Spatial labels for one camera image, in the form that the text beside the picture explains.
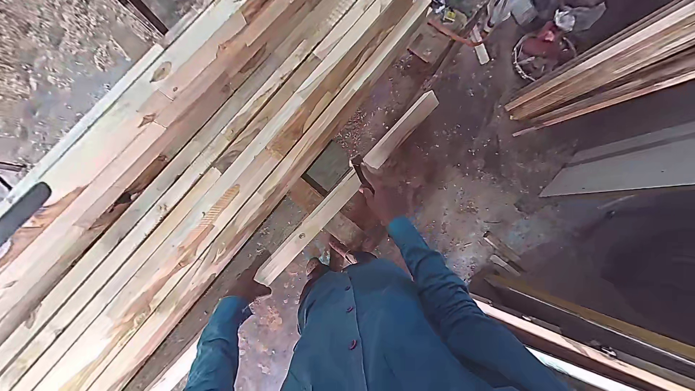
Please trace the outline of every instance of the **wooden plank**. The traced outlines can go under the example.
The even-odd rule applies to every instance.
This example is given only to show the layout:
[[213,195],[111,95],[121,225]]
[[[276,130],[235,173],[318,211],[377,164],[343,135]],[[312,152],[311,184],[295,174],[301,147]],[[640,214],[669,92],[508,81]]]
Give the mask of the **wooden plank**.
[[689,364],[695,360],[695,346],[684,344],[681,341],[665,337],[645,328],[629,324],[628,322],[619,319],[611,318],[600,312],[584,308],[569,301],[562,300],[547,292],[534,289],[528,286],[523,281],[502,278],[500,276],[488,276],[495,285],[501,285],[520,292],[526,296],[538,298],[541,301],[554,305],[555,307],[577,314],[581,319],[587,320],[594,324],[602,325],[604,328],[614,330],[615,332],[627,335],[635,340],[643,341],[646,344],[653,346],[655,349],[665,353],[670,353],[672,356],[678,357],[681,360],[685,359]]
[[561,66],[559,68],[554,69],[553,71],[548,73],[546,76],[544,76],[542,79],[540,79],[538,81],[534,81],[533,83],[521,88],[519,91],[516,91],[514,93],[513,97],[510,99],[510,102],[509,102],[510,109],[516,107],[520,103],[526,102],[527,101],[526,99],[530,99],[530,98],[533,98],[534,96],[536,96],[535,93],[531,93],[531,91],[538,88],[546,80],[550,80],[550,79],[554,79],[555,77],[558,77],[559,75],[563,74],[569,68],[575,66],[576,63],[579,63],[580,61],[583,61],[587,58],[593,57],[596,54],[599,54],[602,51],[609,49],[611,46],[615,45],[617,42],[620,42],[620,41],[626,39],[627,37],[630,37],[632,34],[638,32],[638,31],[644,29],[644,27],[649,26],[650,24],[658,21],[659,19],[663,18],[665,15],[668,15],[669,13],[672,13],[675,10],[680,9],[681,7],[683,7],[686,3],[689,3],[690,1],[691,0],[674,0],[671,3],[668,3],[665,6],[662,6],[661,8],[652,12],[651,14],[643,17],[639,21],[631,24],[630,26],[624,28],[623,30],[619,31],[618,33],[615,33],[614,35],[607,38],[606,40],[599,42],[598,44],[594,45],[593,47],[590,47],[584,53],[581,53],[576,59],[568,62],[567,64],[564,64],[563,66]]
[[[317,15],[323,16],[325,15],[326,10],[324,7],[322,9],[317,8],[316,11]],[[290,24],[295,26],[300,24],[300,22],[300,19],[297,21],[291,20]],[[123,230],[115,231],[114,235],[112,235],[108,240],[103,241],[103,246],[95,246],[92,248],[92,250],[95,251],[95,257],[93,257],[89,262],[81,262],[78,264],[78,267],[83,265],[84,267],[80,270],[73,269],[70,273],[68,273],[66,278],[61,280],[59,283],[59,287],[62,285],[61,289],[53,290],[48,298],[44,300],[44,302],[46,302],[48,299],[51,299],[48,301],[49,305],[42,305],[39,307],[38,315],[41,316],[37,317],[37,319],[42,319],[43,322],[50,319],[50,324],[44,330],[40,330],[38,327],[39,325],[37,324],[39,322],[35,322],[34,327],[31,329],[18,328],[13,333],[10,340],[0,346],[0,351],[3,352],[6,351],[6,348],[7,351],[21,351],[21,349],[26,346],[26,343],[32,338],[33,334],[40,331],[37,339],[33,340],[29,344],[28,348],[19,356],[19,359],[16,360],[12,366],[4,372],[2,377],[0,377],[0,384],[12,384],[18,380],[19,376],[21,376],[29,368],[29,366],[35,362],[40,354],[58,337],[58,334],[54,333],[54,331],[62,330],[67,327],[68,324],[70,324],[70,321],[73,320],[73,318],[82,308],[84,308],[84,306],[94,296],[95,292],[98,292],[98,290],[101,289],[101,286],[113,275],[113,273],[118,270],[121,265],[123,265],[123,262],[125,262],[128,256],[130,256],[137,246],[142,243],[142,240],[144,240],[145,237],[152,232],[154,227],[161,221],[161,219],[164,218],[171,208],[177,204],[178,200],[180,200],[181,197],[186,194],[186,191],[190,188],[190,186],[192,186],[198,180],[198,178],[200,178],[207,167],[209,167],[212,160],[214,160],[214,158],[219,155],[221,151],[223,151],[225,145],[230,140],[234,139],[234,136],[238,132],[235,131],[235,129],[229,128],[229,126],[224,125],[229,117],[232,115],[238,115],[242,112],[246,116],[253,116],[254,112],[257,113],[262,105],[262,102],[267,102],[268,99],[272,97],[279,85],[286,80],[286,77],[292,73],[293,69],[296,68],[298,63],[300,63],[304,56],[309,53],[312,48],[311,42],[317,42],[326,34],[326,29],[316,29],[316,25],[312,24],[311,21],[302,22],[300,24],[300,28],[302,31],[304,31],[304,33],[289,34],[289,37],[287,37],[283,43],[283,47],[275,50],[273,55],[269,58],[269,61],[266,61],[262,69],[259,70],[259,73],[254,75],[251,80],[252,86],[250,86],[248,89],[243,88],[242,93],[234,95],[233,99],[230,99],[225,104],[223,110],[218,112],[219,115],[213,117],[212,121],[206,125],[206,128],[210,129],[205,130],[206,128],[204,128],[204,131],[200,133],[203,135],[206,134],[205,138],[197,138],[194,140],[196,143],[192,142],[186,146],[185,150],[187,153],[184,154],[183,159],[178,160],[178,162],[181,163],[179,164],[178,172],[174,169],[170,170],[169,174],[167,175],[168,177],[165,178],[165,180],[160,181],[158,186],[152,186],[147,189],[149,191],[147,199],[148,202],[151,203],[156,200],[158,196],[157,194],[161,194],[161,191],[166,190],[166,188],[169,186],[167,183],[170,183],[171,180],[176,179],[175,177],[178,175],[178,173],[180,173],[180,169],[185,168],[186,159],[193,156],[195,152],[194,150],[199,148],[200,144],[204,144],[204,140],[209,140],[210,137],[214,135],[216,129],[224,127],[222,132],[219,133],[211,143],[209,143],[205,151],[203,151],[203,153],[196,158],[188,169],[186,169],[185,173],[178,178],[176,184],[169,189],[167,193],[150,209],[145,218],[138,223],[136,228],[129,233],[125,239],[123,239],[123,236],[128,232],[127,226],[129,224],[131,226],[134,221],[137,221],[137,217],[134,217],[130,220],[129,224],[124,224]],[[301,46],[301,42],[310,44],[309,48],[307,49],[306,47]],[[294,52],[290,53],[290,51],[293,49],[293,45],[295,47]],[[287,59],[283,64],[280,64],[282,62],[283,55],[287,56]],[[253,91],[256,90],[257,86],[260,84],[259,82],[264,82],[264,84],[262,85],[261,89],[257,90],[258,92],[256,92],[253,97],[249,99],[251,93],[253,93]],[[244,105],[244,103],[246,103],[246,105],[241,109],[242,111],[239,111],[240,107]],[[196,187],[193,189],[193,192],[197,194],[198,198],[209,190],[212,183],[214,183],[214,181],[218,178],[209,174],[210,173],[203,176],[203,178],[198,181]],[[139,200],[143,199],[145,199],[145,195],[139,198]],[[197,199],[191,200],[190,202],[179,203],[179,205],[177,205],[178,209],[175,209],[176,213],[168,216],[167,220],[165,220],[165,222],[159,226],[158,232],[167,230],[170,232],[176,226],[176,224],[183,219],[186,213],[190,211],[190,208],[193,204],[195,204],[195,201],[197,201]],[[134,210],[137,211],[140,208],[146,209],[146,206],[140,203],[138,208]],[[151,243],[148,241],[146,246],[138,249],[138,252],[134,255],[134,257],[138,257],[140,254],[151,254],[154,250],[156,250],[160,243],[161,242]],[[84,279],[90,276],[92,271],[97,268],[98,260],[103,260],[103,258],[111,251],[109,249],[113,248],[113,246],[116,244],[118,244],[118,247],[115,249],[115,251],[113,251],[113,253],[111,253],[108,261],[104,262],[103,265],[99,267],[98,272],[90,277],[89,283],[80,285],[80,282],[84,281]],[[132,273],[134,273],[138,268],[138,266],[134,266],[132,262],[129,262],[126,264],[126,266],[135,268],[131,270],[130,276],[132,276]],[[128,278],[129,277],[127,276],[121,277],[121,284],[125,284]],[[72,295],[73,292],[78,289],[78,287],[79,290],[77,293],[71,297],[70,295]],[[66,304],[66,306],[60,310],[58,316],[51,319],[53,313],[60,307],[61,301],[64,301],[65,298],[69,298],[68,304]],[[7,361],[10,360],[10,357],[13,357],[13,355],[9,354],[7,356],[2,356],[3,358],[8,357]]]
[[695,4],[682,7],[593,56],[545,79],[527,95],[505,105],[516,119],[529,118],[583,93],[639,70],[692,45]]
[[503,324],[509,326],[510,328],[517,328],[524,333],[529,333],[535,337],[538,337],[544,341],[547,341],[555,346],[562,349],[570,351],[574,354],[586,357],[591,361],[596,362],[599,365],[606,366],[615,371],[626,374],[630,377],[640,379],[650,385],[655,386],[661,390],[668,391],[687,391],[688,388],[673,383],[662,377],[654,375],[643,369],[634,367],[626,362],[616,360],[611,358],[600,351],[597,351],[589,346],[583,345],[579,342],[570,340],[569,338],[557,334],[547,328],[543,328],[522,318],[515,317],[512,314],[499,310],[498,308],[484,303],[480,300],[474,300],[477,306],[489,317],[501,321]]
[[518,131],[513,136],[555,125],[692,79],[695,79],[695,50],[690,49],[639,71],[632,80],[624,84],[540,115],[534,118],[534,126]]
[[[292,201],[304,211],[311,213],[323,201],[323,196],[305,180],[299,178],[288,192]],[[364,240],[364,232],[352,220],[338,212],[326,223],[326,231],[335,236],[348,248],[359,245]]]
[[378,76],[391,64],[395,55],[407,46],[407,38],[417,28],[416,22],[424,20],[427,5],[428,2],[425,0],[419,1],[391,31],[384,45],[379,47],[348,86],[342,89],[341,94],[334,99],[329,108],[314,122],[311,129],[283,160],[284,164],[273,171],[254,197],[212,243],[210,251],[198,258],[193,267],[159,305],[157,311],[146,320],[111,363],[111,366],[117,364],[121,367],[143,349],[153,349],[158,341],[166,336],[168,330],[186,313],[188,306],[204,291],[211,278],[224,268],[231,256],[257,229],[293,182],[299,178],[301,172],[306,170],[338,126],[346,122],[359,102],[368,96],[369,88],[376,82]]
[[99,101],[55,144],[31,171],[29,171],[12,191],[0,201],[0,214],[5,214],[10,206],[23,197],[41,177],[77,143],[91,126],[109,110],[116,101],[133,85],[162,54],[164,48],[154,44],[140,60]]
[[[241,5],[243,2],[222,1],[211,9],[219,17],[227,9],[218,6],[234,10]],[[199,22],[210,24],[200,26]],[[175,70],[195,53],[191,46],[200,46],[201,41],[204,42],[214,32],[210,31],[211,26],[215,26],[214,20],[199,18],[190,32],[183,34],[152,67],[158,67],[160,61],[167,60],[170,68]],[[74,146],[74,152],[71,150],[43,176],[42,181],[53,191],[46,203],[50,205],[47,209],[59,207],[64,210],[59,214],[48,214],[55,219],[43,221],[45,229],[31,238],[20,229],[17,235],[21,235],[24,239],[22,244],[26,247],[21,252],[12,253],[18,254],[16,258],[6,255],[0,260],[4,263],[0,270],[0,286],[3,287],[0,289],[0,319],[24,300],[30,289],[33,291],[29,299],[45,294],[38,291],[38,287],[46,285],[39,281],[50,282],[54,275],[47,273],[55,270],[53,266],[66,246],[77,240],[176,137],[186,133],[190,135],[192,130],[198,129],[187,128],[181,121],[174,124],[173,129],[165,131],[165,126],[152,122],[157,113],[165,113],[172,103],[150,83],[149,78],[157,72],[152,67],[123,94],[122,105],[117,107],[116,104]],[[188,120],[190,115],[195,117],[195,114],[186,112],[183,119]],[[120,131],[113,132],[115,127]],[[103,148],[104,145],[109,145],[109,148]]]
[[[389,132],[364,157],[365,163],[379,168],[413,130],[439,104],[434,92],[428,91],[396,122]],[[280,248],[268,258],[256,273],[256,280],[269,285],[302,252],[304,247],[340,211],[343,205],[359,190],[360,181],[351,171],[338,186],[307,216]]]
[[656,143],[603,159],[565,167],[541,192],[541,197],[636,191],[694,184],[690,161],[692,137]]
[[172,243],[174,243],[174,242],[181,243],[181,240],[183,240],[183,239],[184,239],[183,237],[182,237],[182,238],[177,238],[177,239],[175,239]]

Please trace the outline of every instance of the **red object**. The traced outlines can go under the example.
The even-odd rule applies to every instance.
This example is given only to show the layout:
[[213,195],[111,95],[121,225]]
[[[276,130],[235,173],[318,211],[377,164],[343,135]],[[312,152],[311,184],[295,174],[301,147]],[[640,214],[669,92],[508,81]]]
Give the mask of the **red object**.
[[559,60],[562,52],[564,33],[553,22],[547,22],[535,37],[528,38],[521,45],[521,51],[528,56],[538,56]]

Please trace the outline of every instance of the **tool handle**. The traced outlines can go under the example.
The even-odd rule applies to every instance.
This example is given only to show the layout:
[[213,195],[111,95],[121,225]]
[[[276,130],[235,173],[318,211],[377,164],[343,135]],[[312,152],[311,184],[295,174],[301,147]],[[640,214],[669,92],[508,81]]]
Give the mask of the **tool handle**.
[[372,193],[374,193],[374,186],[372,186],[372,184],[369,183],[367,178],[364,176],[364,173],[362,172],[362,161],[362,155],[358,154],[350,160],[350,163],[352,164],[352,167],[354,168],[354,171],[357,174],[360,183],[362,183],[362,186],[366,187],[367,189],[370,189]]

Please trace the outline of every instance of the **blue shirt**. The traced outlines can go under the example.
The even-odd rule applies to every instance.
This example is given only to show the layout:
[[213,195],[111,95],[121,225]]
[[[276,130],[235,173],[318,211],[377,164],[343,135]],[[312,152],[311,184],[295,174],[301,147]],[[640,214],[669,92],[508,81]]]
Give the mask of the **blue shirt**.
[[[301,337],[283,390],[567,390],[478,308],[407,218],[388,230],[413,279],[381,259],[320,277],[300,304]],[[250,315],[241,298],[220,301],[187,391],[233,389],[237,333]]]

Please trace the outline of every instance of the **wooden board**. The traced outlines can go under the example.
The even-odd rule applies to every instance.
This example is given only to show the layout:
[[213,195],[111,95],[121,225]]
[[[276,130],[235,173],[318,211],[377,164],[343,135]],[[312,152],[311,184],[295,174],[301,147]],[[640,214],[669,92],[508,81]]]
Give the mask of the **wooden board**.
[[[62,310],[60,316],[53,319],[51,325],[44,333],[49,333],[48,330],[58,330],[66,327],[79,310],[94,296],[96,289],[99,289],[105,283],[105,280],[111,277],[123,265],[127,257],[152,233],[162,219],[169,214],[173,206],[185,196],[189,188],[199,181],[199,178],[211,162],[222,153],[225,146],[236,136],[234,130],[226,126],[231,117],[240,113],[240,109],[244,104],[267,101],[280,87],[284,76],[292,70],[291,67],[279,69],[283,61],[283,55],[286,54],[285,59],[290,56],[287,53],[291,49],[290,42],[295,42],[294,38],[287,38],[283,42],[283,45],[287,45],[288,49],[285,49],[285,46],[283,46],[282,50],[276,50],[273,56],[263,62],[257,72],[254,72],[249,80],[236,91],[194,139],[186,144],[181,153],[176,155],[164,172],[156,178],[152,186],[145,189],[145,192],[133,203],[132,208],[128,209],[106,235],[89,250],[83,257],[82,262],[79,262],[58,283],[57,288],[53,289],[48,297],[41,302],[41,306],[36,308],[32,315],[32,319],[34,319],[32,325],[27,326],[25,324],[16,328],[7,327],[7,329],[13,329],[14,331],[10,339],[0,345],[0,374],[3,373],[2,369],[5,368],[14,355],[26,346],[31,338],[41,330],[43,325],[53,318],[53,315],[60,309],[61,304],[69,299],[69,303]],[[262,91],[263,93],[259,95],[256,93],[257,91]],[[246,110],[245,113],[253,114],[250,109]],[[213,178],[207,177],[205,180],[198,182],[199,188],[202,188],[202,193],[211,185],[210,179]],[[110,256],[109,261],[101,266],[107,256]],[[92,277],[92,281],[98,277],[103,278],[104,281],[100,285],[90,283],[83,287],[84,281],[97,267],[100,267],[99,273]],[[37,357],[41,350],[35,344],[32,347],[37,349],[34,355]],[[35,358],[24,357],[24,360],[27,363],[32,363]],[[7,373],[16,374],[17,372],[10,371]],[[9,382],[8,377],[12,376],[8,374],[0,376],[0,384],[4,384],[6,381]]]
[[[331,136],[337,127],[346,122],[352,112],[357,108],[359,102],[368,96],[368,91],[373,83],[376,82],[378,76],[385,71],[391,64],[397,53],[405,49],[407,38],[414,32],[418,26],[418,22],[422,22],[425,16],[426,1],[419,1],[403,18],[386,37],[384,44],[379,47],[369,61],[355,74],[351,80],[336,98],[342,97],[338,105],[334,108],[329,108],[314,122],[310,129],[300,142],[290,151],[288,156],[283,160],[287,167],[274,173],[265,181],[261,189],[254,194],[254,197],[242,208],[235,219],[225,228],[222,234],[213,243],[213,250],[209,251],[209,256],[203,256],[196,261],[197,269],[191,271],[184,276],[179,284],[169,293],[167,298],[160,304],[165,312],[159,309],[145,322],[145,325],[138,330],[136,336],[129,342],[129,345],[124,348],[118,358],[129,360],[128,357],[142,348],[142,342],[133,343],[134,340],[141,341],[150,340],[153,336],[163,338],[166,335],[166,330],[176,323],[177,319],[186,312],[186,307],[174,308],[172,304],[179,305],[192,301],[191,297],[197,297],[202,292],[212,276],[219,273],[229,261],[231,256],[236,253],[241,244],[244,243],[250,234],[257,229],[260,222],[270,213],[273,206],[287,192],[288,187],[292,182],[297,180],[303,170],[309,166],[316,155],[321,151],[322,147],[327,143],[328,136]],[[418,15],[413,15],[415,10],[419,10]],[[312,151],[306,152],[306,148],[311,146]],[[239,264],[238,267],[245,268],[247,265]]]
[[512,100],[505,108],[515,119],[538,116],[574,97],[667,58],[693,45],[693,22],[695,4],[683,2],[653,23],[621,36],[603,51],[571,61],[556,77],[542,78],[535,83],[536,88]]
[[[181,241],[180,241],[180,240],[178,240],[178,242],[179,242],[179,243],[181,243]],[[174,242],[173,242],[173,243],[174,243]],[[154,263],[154,262],[155,262],[155,261],[152,261],[151,263]],[[63,334],[63,335],[64,335],[64,334]],[[61,337],[62,337],[63,335],[61,335]],[[44,357],[45,357],[45,356],[44,356]]]
[[[434,92],[423,94],[396,122],[384,137],[364,157],[366,164],[379,168],[413,130],[439,104]],[[338,186],[307,216],[300,227],[261,266],[256,280],[270,285],[277,276],[309,244],[323,227],[340,211],[343,205],[359,190],[360,181],[351,171]]]
[[54,268],[70,243],[89,228],[125,187],[178,137],[191,136],[199,127],[184,126],[183,122],[195,118],[197,113],[183,113],[182,121],[162,125],[153,122],[157,113],[165,113],[174,103],[151,83],[157,79],[159,64],[166,62],[168,72],[175,70],[195,53],[213,35],[218,24],[215,18],[229,19],[245,2],[221,1],[211,11],[214,17],[202,15],[150,69],[118,99],[118,102],[97,121],[78,143],[58,160],[41,180],[52,190],[47,201],[48,216],[40,221],[40,229],[23,228],[17,231],[21,250],[13,251],[14,259],[0,260],[0,319],[21,301],[32,301],[44,295],[38,287],[50,285],[51,279],[61,271]]
[[[305,180],[299,179],[288,192],[292,201],[304,211],[311,213],[323,201],[323,196]],[[348,248],[354,248],[364,240],[364,232],[352,220],[338,212],[325,226],[326,231],[335,236]]]
[[[316,26],[309,26],[308,24],[304,25],[304,27],[307,27],[307,26],[310,27],[310,29],[309,29],[310,32],[314,33],[316,31]],[[290,34],[285,34],[285,35],[281,34],[281,36],[283,38],[285,38],[287,35],[290,35]],[[301,34],[292,35],[292,37],[293,37],[292,42],[295,42],[297,45],[300,42],[306,42],[306,37],[304,37]],[[277,67],[279,58],[278,57],[272,57],[272,58],[273,58],[273,63]],[[288,59],[288,61],[286,61],[286,63],[287,62],[296,63],[296,61],[301,62],[301,58],[297,59],[294,56],[290,56],[290,59]],[[248,103],[258,102],[259,100],[267,101],[267,99],[272,97],[272,94],[277,89],[277,87],[273,87],[272,84],[273,83],[275,83],[275,84],[280,83],[281,84],[286,78],[285,75],[287,75],[289,72],[291,73],[292,67],[284,67],[284,68],[281,67],[281,70],[277,70],[277,71],[278,72],[274,72],[270,76],[270,78],[268,78],[266,75],[264,79],[261,79],[262,81],[263,80],[267,81],[261,88],[263,93],[260,95],[254,95],[254,97],[250,101],[248,101]],[[230,104],[230,107],[236,106],[238,109],[238,107],[241,104],[246,103],[246,101],[247,100],[245,98],[240,97],[239,99],[235,99],[233,104]],[[243,110],[245,110],[246,114],[250,114],[250,111],[256,110],[256,112],[257,112],[258,109],[259,109],[259,107],[254,107],[253,109],[244,108]],[[98,270],[98,273],[96,273],[90,277],[89,283],[84,284],[83,286],[80,287],[80,291],[77,294],[75,294],[74,296],[72,296],[70,298],[70,302],[63,309],[61,309],[61,311],[59,313],[59,315],[61,315],[61,316],[54,317],[51,320],[49,327],[46,327],[44,330],[41,330],[39,337],[34,339],[31,342],[31,344],[28,346],[28,348],[24,351],[22,356],[20,356],[20,358],[22,358],[22,359],[15,361],[15,364],[13,364],[13,366],[10,369],[8,369],[8,371],[6,371],[5,374],[3,374],[3,377],[1,378],[2,381],[5,381],[6,378],[8,378],[7,379],[8,382],[16,381],[18,376],[21,376],[28,369],[28,366],[38,358],[38,356],[41,354],[41,352],[43,352],[43,349],[46,349],[47,347],[51,346],[51,343],[58,336],[50,330],[64,329],[64,327],[66,327],[68,324],[70,324],[70,321],[74,318],[74,316],[76,316],[79,313],[81,308],[83,308],[84,305],[89,302],[89,300],[91,299],[91,297],[93,297],[95,292],[98,292],[98,289],[101,289],[101,286],[110,278],[110,276],[114,272],[116,272],[118,270],[119,266],[122,265],[123,262],[125,262],[125,260],[128,258],[128,256],[134,250],[134,248],[136,248],[137,245],[147,236],[147,234],[149,232],[151,232],[151,229],[154,228],[153,225],[159,223],[159,221],[161,220],[161,217],[163,217],[164,214],[166,212],[168,212],[171,209],[171,207],[177,203],[177,198],[180,199],[180,197],[182,197],[186,193],[186,191],[188,190],[190,185],[192,183],[195,183],[195,180],[197,180],[199,178],[199,176],[204,172],[204,170],[209,166],[209,164],[211,163],[211,160],[214,159],[214,156],[216,156],[217,154],[219,154],[222,151],[219,148],[223,149],[224,146],[226,145],[226,143],[229,142],[229,139],[230,138],[233,139],[231,132],[233,132],[233,129],[225,128],[225,130],[221,134],[218,134],[218,137],[215,138],[215,140],[209,145],[209,148],[206,150],[209,153],[204,152],[201,156],[199,156],[199,158],[196,159],[196,162],[199,162],[199,163],[194,162],[194,164],[191,167],[189,167],[190,170],[187,170],[184,173],[184,175],[181,176],[181,178],[177,182],[177,185],[175,185],[178,190],[168,192],[167,195],[165,196],[165,199],[164,199],[165,202],[159,202],[158,203],[159,206],[152,209],[154,214],[152,215],[151,218],[148,219],[149,227],[147,229],[144,229],[144,230],[139,230],[138,228],[140,227],[140,224],[138,224],[138,227],[136,228],[138,231],[138,234],[134,236],[133,240],[130,240],[130,238],[133,237],[133,235],[129,234],[128,237],[121,243],[121,245],[124,245],[124,244],[127,244],[127,245],[126,246],[119,246],[116,249],[116,251],[108,258],[108,261],[103,263],[103,266]],[[216,179],[217,178],[214,175],[212,175],[212,176],[207,175],[207,176],[204,176],[200,181],[198,181],[198,185],[196,185],[196,187],[192,190],[192,193],[189,193],[189,195],[193,194],[194,196],[193,197],[187,196],[187,198],[184,199],[184,201],[181,201],[177,205],[178,209],[175,209],[175,211],[173,212],[173,215],[169,215],[168,218],[164,221],[164,223],[162,223],[162,225],[160,225],[158,227],[158,232],[161,232],[161,231],[166,232],[167,230],[170,232],[171,229],[173,229],[176,226],[176,224],[178,224],[178,222],[180,222],[181,219],[184,218],[187,211],[190,211],[190,208],[192,207],[192,205],[195,204],[196,201],[198,201],[198,199],[201,197],[201,195],[204,194],[210,188],[210,186],[212,185],[212,183],[214,183],[214,181]],[[139,257],[139,254],[141,254],[141,253],[151,253],[152,251],[156,250],[157,246],[158,246],[158,244],[148,243],[145,247],[140,247],[138,249],[138,252],[134,256]],[[126,264],[126,266],[132,267],[133,266],[132,262],[129,262],[128,264]],[[136,270],[137,270],[137,267],[135,267],[135,269],[133,269],[133,270],[130,270],[129,275],[132,276],[132,273],[135,273]],[[82,270],[82,272],[83,272],[82,278],[86,278],[86,276],[88,276],[88,274],[85,274],[84,270]],[[128,275],[121,277],[121,279],[120,279],[121,283],[120,284],[125,284],[128,281],[128,279],[129,279]],[[74,286],[74,285],[65,285],[65,287],[68,289],[72,289],[73,291],[76,289],[76,286]],[[118,292],[119,288],[114,288],[114,289],[116,289],[116,290],[110,291],[110,292],[112,292],[111,293],[112,295],[115,294],[116,292]],[[89,313],[92,313],[92,316],[95,316],[100,311],[98,306],[97,307],[92,306],[90,308],[94,308],[93,310],[91,310],[91,312],[87,311]],[[49,316],[50,316],[50,314],[47,314],[44,318],[48,319]],[[59,358],[59,356],[52,357],[51,360],[55,360],[57,358]]]

